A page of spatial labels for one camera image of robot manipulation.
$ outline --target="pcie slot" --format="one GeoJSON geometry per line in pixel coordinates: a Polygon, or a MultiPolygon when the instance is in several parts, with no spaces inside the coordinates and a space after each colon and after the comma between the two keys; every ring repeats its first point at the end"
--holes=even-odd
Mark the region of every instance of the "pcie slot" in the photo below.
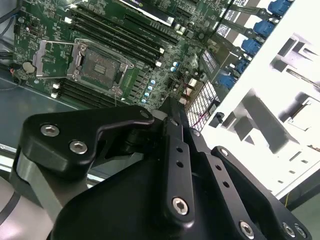
{"type": "Polygon", "coordinates": [[[160,44],[151,41],[148,38],[145,38],[143,36],[138,35],[135,31],[130,30],[129,28],[126,28],[125,26],[118,24],[117,22],[111,21],[110,19],[97,14],[96,12],[85,8],[82,5],[79,5],[78,10],[80,9],[81,11],[85,12],[86,14],[89,14],[92,18],[96,19],[97,21],[104,21],[108,22],[109,24],[112,25],[112,27],[116,28],[119,32],[121,32],[124,35],[128,35],[129,37],[136,39],[138,42],[144,43],[147,46],[151,46],[152,48],[159,50],[160,48],[163,48],[160,44]]]}
{"type": "Polygon", "coordinates": [[[158,49],[153,48],[152,46],[147,45],[147,44],[145,44],[145,43],[143,43],[143,42],[141,42],[141,41],[139,41],[129,35],[126,35],[123,32],[121,32],[121,31],[119,31],[109,25],[106,25],[106,24],[104,24],[104,23],[92,18],[91,16],[86,15],[83,12],[80,12],[76,9],[73,9],[72,11],[74,12],[74,15],[76,17],[76,21],[82,21],[82,22],[89,21],[89,22],[95,24],[96,26],[99,26],[102,30],[110,33],[111,35],[119,36],[119,38],[122,38],[123,41],[127,41],[130,44],[136,44],[137,47],[139,47],[141,50],[152,52],[157,57],[160,56],[160,49],[159,48],[158,49]]]}
{"type": "MultiPolygon", "coordinates": [[[[115,99],[113,97],[106,96],[70,80],[66,80],[62,85],[62,93],[65,93],[66,91],[78,94],[79,97],[89,99],[107,107],[113,107],[115,105],[115,99]]],[[[123,102],[119,102],[117,105],[124,106],[125,104],[123,102]]]]}
{"type": "Polygon", "coordinates": [[[183,16],[183,17],[186,17],[187,19],[189,19],[189,18],[192,16],[192,14],[190,14],[189,12],[183,10],[183,9],[180,8],[180,7],[177,7],[175,12],[176,12],[177,14],[183,16]]]}
{"type": "Polygon", "coordinates": [[[91,32],[89,29],[86,29],[85,27],[83,26],[80,26],[80,25],[77,25],[75,24],[73,26],[73,28],[85,35],[88,35],[90,36],[91,38],[103,43],[103,44],[106,44],[110,47],[113,47],[115,49],[117,49],[118,51],[122,52],[122,53],[125,53],[126,55],[129,55],[129,56],[132,56],[133,58],[136,58],[136,59],[139,59],[141,60],[142,62],[146,63],[146,64],[149,64],[150,66],[154,66],[155,65],[155,61],[154,59],[150,59],[148,57],[145,57],[143,55],[141,55],[140,53],[132,50],[131,48],[127,48],[115,41],[112,41],[110,40],[109,38],[105,37],[105,36],[100,36],[96,33],[93,33],[91,32]]]}
{"type": "Polygon", "coordinates": [[[121,38],[120,36],[114,35],[112,32],[100,28],[98,25],[94,23],[86,22],[83,19],[78,19],[77,24],[87,29],[94,29],[95,32],[97,32],[101,36],[110,39],[111,41],[115,41],[116,43],[119,43],[122,46],[126,46],[127,48],[132,49],[134,51],[139,51],[142,55],[146,56],[147,58],[153,59],[154,62],[159,59],[159,52],[156,52],[156,54],[154,54],[153,52],[150,52],[141,46],[135,45],[132,42],[121,38]]]}
{"type": "Polygon", "coordinates": [[[150,25],[147,25],[145,22],[141,21],[138,18],[135,18],[134,16],[128,15],[126,14],[124,16],[125,19],[129,20],[130,22],[148,30],[149,32],[161,37],[162,39],[164,39],[167,42],[170,42],[172,44],[177,44],[178,40],[176,38],[174,38],[173,36],[170,36],[169,34],[166,34],[165,32],[159,31],[157,28],[152,27],[150,25]]]}

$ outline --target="ram slot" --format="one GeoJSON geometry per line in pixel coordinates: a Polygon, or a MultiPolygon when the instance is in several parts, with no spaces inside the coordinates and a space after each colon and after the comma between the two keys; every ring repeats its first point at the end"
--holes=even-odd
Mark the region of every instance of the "ram slot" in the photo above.
{"type": "Polygon", "coordinates": [[[118,42],[116,42],[112,39],[109,39],[106,36],[101,36],[101,35],[97,34],[96,32],[94,32],[92,29],[87,29],[86,27],[81,26],[79,24],[73,25],[73,29],[76,31],[79,31],[80,33],[88,35],[92,39],[95,39],[95,40],[97,40],[107,46],[115,48],[118,51],[124,53],[125,55],[129,55],[129,56],[132,56],[133,58],[139,59],[142,62],[144,62],[150,66],[153,66],[153,67],[155,66],[155,59],[151,59],[149,57],[146,57],[146,56],[138,53],[137,51],[133,50],[132,48],[121,45],[118,42]]]}
{"type": "Polygon", "coordinates": [[[95,19],[96,21],[99,21],[99,22],[102,22],[102,23],[108,23],[108,24],[110,24],[112,26],[112,28],[115,28],[116,30],[118,30],[120,34],[122,34],[124,36],[129,36],[129,37],[131,37],[131,39],[134,39],[139,43],[143,43],[144,46],[152,47],[156,51],[159,51],[160,48],[164,48],[160,44],[157,44],[156,42],[151,41],[148,38],[145,38],[145,37],[143,37],[141,35],[138,35],[135,31],[132,31],[129,28],[126,28],[123,25],[120,25],[120,24],[118,24],[118,23],[116,23],[114,21],[111,21],[110,19],[108,19],[108,18],[106,18],[106,17],[104,17],[102,15],[99,15],[98,13],[96,13],[96,12],[94,12],[92,10],[87,9],[82,5],[79,5],[77,9],[78,10],[75,11],[74,8],[73,8],[72,11],[75,14],[77,14],[77,13],[79,13],[79,14],[87,14],[87,15],[89,15],[89,17],[95,19]]]}
{"type": "Polygon", "coordinates": [[[89,26],[90,29],[94,29],[94,31],[96,31],[98,34],[110,39],[111,41],[115,41],[115,42],[119,43],[120,45],[126,46],[127,48],[130,48],[135,51],[140,51],[140,53],[142,55],[145,55],[148,58],[152,58],[152,59],[154,59],[154,61],[159,59],[159,55],[160,55],[159,52],[156,52],[156,53],[150,52],[139,45],[135,45],[130,40],[126,40],[126,39],[122,38],[121,36],[115,35],[112,32],[107,31],[106,29],[100,28],[98,25],[96,25],[94,23],[86,22],[83,19],[81,19],[81,20],[78,19],[77,24],[84,27],[84,28],[88,28],[88,26],[89,26]]]}
{"type": "Polygon", "coordinates": [[[94,18],[92,18],[91,16],[84,14],[76,9],[72,10],[74,13],[74,16],[76,17],[75,21],[78,22],[84,22],[87,23],[90,22],[92,24],[94,24],[95,26],[98,26],[101,30],[108,32],[111,36],[118,36],[119,39],[121,39],[122,41],[125,41],[129,44],[135,44],[136,47],[138,47],[141,51],[144,52],[151,52],[153,53],[155,56],[159,57],[160,56],[160,49],[155,49],[150,45],[147,45],[129,35],[124,34],[123,32],[102,23],[101,21],[98,21],[94,18]]]}
{"type": "Polygon", "coordinates": [[[157,29],[155,27],[152,27],[152,26],[146,24],[145,22],[141,21],[138,18],[135,18],[134,16],[126,14],[124,16],[124,18],[127,19],[128,21],[146,29],[147,31],[159,36],[160,38],[164,39],[166,42],[170,42],[175,45],[178,43],[178,40],[176,38],[174,38],[173,36],[163,32],[163,31],[160,31],[159,29],[157,29]]]}
{"type": "MultiPolygon", "coordinates": [[[[113,107],[115,99],[102,93],[94,91],[86,86],[66,80],[61,87],[62,96],[68,95],[81,101],[89,101],[90,104],[102,105],[105,107],[113,107]]],[[[123,102],[118,102],[118,106],[124,106],[123,102]]]]}

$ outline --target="mounting hole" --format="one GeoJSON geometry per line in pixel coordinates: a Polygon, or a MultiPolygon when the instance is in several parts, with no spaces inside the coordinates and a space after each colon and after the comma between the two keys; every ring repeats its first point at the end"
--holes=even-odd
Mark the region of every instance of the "mounting hole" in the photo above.
{"type": "Polygon", "coordinates": [[[184,164],[180,161],[176,161],[175,163],[179,168],[183,168],[184,167],[184,164]]]}
{"type": "Polygon", "coordinates": [[[230,188],[229,183],[227,183],[226,181],[223,182],[223,185],[224,185],[226,188],[230,188]]]}

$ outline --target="cable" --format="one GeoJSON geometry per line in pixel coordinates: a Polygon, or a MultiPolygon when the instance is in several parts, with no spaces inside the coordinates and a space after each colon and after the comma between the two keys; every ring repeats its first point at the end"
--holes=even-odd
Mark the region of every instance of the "cable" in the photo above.
{"type": "Polygon", "coordinates": [[[0,17],[0,24],[2,24],[4,21],[8,20],[9,18],[12,18],[15,14],[17,14],[21,9],[22,4],[23,4],[23,0],[17,0],[16,7],[10,12],[8,12],[7,14],[0,17]]]}
{"type": "Polygon", "coordinates": [[[191,127],[193,128],[195,125],[197,125],[198,123],[200,123],[200,121],[204,118],[204,116],[207,114],[208,111],[205,111],[204,114],[201,115],[201,117],[198,119],[198,121],[196,121],[195,124],[193,124],[191,127]]]}
{"type": "Polygon", "coordinates": [[[5,46],[7,49],[9,49],[11,51],[15,50],[15,47],[11,43],[3,40],[2,38],[0,38],[0,44],[2,44],[3,46],[5,46]]]}
{"type": "Polygon", "coordinates": [[[10,69],[10,72],[12,73],[12,77],[16,77],[18,79],[18,83],[16,83],[15,86],[13,87],[9,87],[9,88],[0,88],[0,91],[9,91],[9,90],[13,90],[13,89],[16,89],[17,87],[19,87],[21,84],[22,84],[22,80],[21,78],[15,74],[15,71],[13,68],[10,69]]]}
{"type": "Polygon", "coordinates": [[[290,192],[286,195],[284,206],[287,207],[290,192]]]}
{"type": "Polygon", "coordinates": [[[2,38],[6,34],[6,32],[9,30],[9,28],[13,22],[14,22],[14,16],[12,16],[10,18],[8,25],[5,27],[5,29],[2,31],[2,33],[0,33],[0,38],[2,38]]]}

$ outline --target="capacitor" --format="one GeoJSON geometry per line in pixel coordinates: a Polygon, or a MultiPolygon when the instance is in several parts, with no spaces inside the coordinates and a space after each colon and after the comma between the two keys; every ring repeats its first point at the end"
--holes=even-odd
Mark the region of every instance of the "capacitor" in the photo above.
{"type": "Polygon", "coordinates": [[[186,30],[187,29],[184,26],[182,26],[179,31],[184,34],[186,32],[186,30]]]}
{"type": "Polygon", "coordinates": [[[181,25],[179,23],[177,23],[175,26],[174,26],[174,29],[175,30],[179,30],[181,28],[181,25]]]}

